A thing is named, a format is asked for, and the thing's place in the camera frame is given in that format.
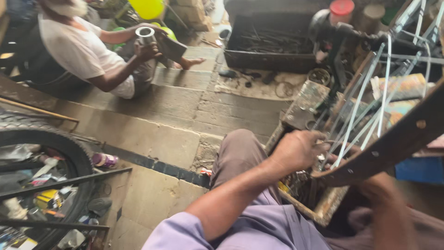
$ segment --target screw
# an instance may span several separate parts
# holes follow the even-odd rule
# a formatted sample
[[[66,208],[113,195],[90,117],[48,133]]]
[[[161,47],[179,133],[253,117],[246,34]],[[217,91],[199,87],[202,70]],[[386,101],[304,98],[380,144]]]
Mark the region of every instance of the screw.
[[[425,129],[425,127],[426,127],[425,120],[419,120],[419,121],[416,121],[416,126],[417,126],[419,129]]]

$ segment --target white shirt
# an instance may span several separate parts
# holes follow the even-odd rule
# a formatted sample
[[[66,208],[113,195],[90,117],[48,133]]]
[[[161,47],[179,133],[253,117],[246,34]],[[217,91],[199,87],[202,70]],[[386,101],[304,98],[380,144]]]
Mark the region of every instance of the white shirt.
[[[74,20],[83,31],[39,15],[40,36],[51,56],[63,68],[82,79],[119,72],[127,64],[123,58],[108,50],[99,39],[101,29],[76,16]],[[110,93],[130,99],[134,96],[134,79],[130,75]]]

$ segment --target white beard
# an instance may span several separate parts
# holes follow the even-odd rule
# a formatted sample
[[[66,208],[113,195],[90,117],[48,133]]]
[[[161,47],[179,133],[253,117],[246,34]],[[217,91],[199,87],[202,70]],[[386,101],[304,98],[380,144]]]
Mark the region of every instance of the white beard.
[[[67,4],[54,4],[50,1],[45,1],[45,4],[48,8],[50,8],[55,13],[67,16],[67,17],[75,17],[80,16],[83,17],[87,13],[87,3],[84,0],[72,0],[73,5]]]

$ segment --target man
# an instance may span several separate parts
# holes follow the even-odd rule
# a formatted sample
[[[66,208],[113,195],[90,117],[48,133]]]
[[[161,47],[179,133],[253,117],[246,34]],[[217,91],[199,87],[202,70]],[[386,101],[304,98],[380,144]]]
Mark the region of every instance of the man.
[[[205,60],[183,58],[176,52],[182,50],[183,53],[183,45],[166,44],[169,38],[156,25],[142,23],[117,32],[101,30],[79,17],[87,12],[84,0],[39,0],[39,3],[43,11],[39,15],[40,34],[52,57],[78,78],[116,96],[131,99],[141,95],[151,84],[158,60],[166,67],[185,70]],[[157,43],[141,46],[135,42],[135,30],[143,26],[155,30],[162,53]],[[104,44],[125,42],[127,45],[120,55],[108,50]],[[177,64],[163,54],[176,60]]]
[[[313,166],[329,148],[316,144],[324,138],[320,132],[288,133],[267,158],[252,132],[229,133],[214,162],[211,191],[162,221],[142,250],[416,250],[418,242],[422,249],[441,247],[444,223],[421,214],[414,221],[422,233],[416,233],[411,217],[419,212],[408,210],[385,173],[361,187],[372,204],[373,224],[355,237],[324,238],[293,205],[282,205],[276,182]]]

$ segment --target lavender shirt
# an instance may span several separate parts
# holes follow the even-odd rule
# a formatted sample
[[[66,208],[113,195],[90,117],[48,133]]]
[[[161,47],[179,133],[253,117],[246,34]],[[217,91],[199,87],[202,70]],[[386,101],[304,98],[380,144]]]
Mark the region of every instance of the lavender shirt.
[[[207,242],[200,220],[181,212],[163,220],[142,250],[331,250],[314,225],[292,205],[278,205],[268,189],[254,200],[218,243]]]

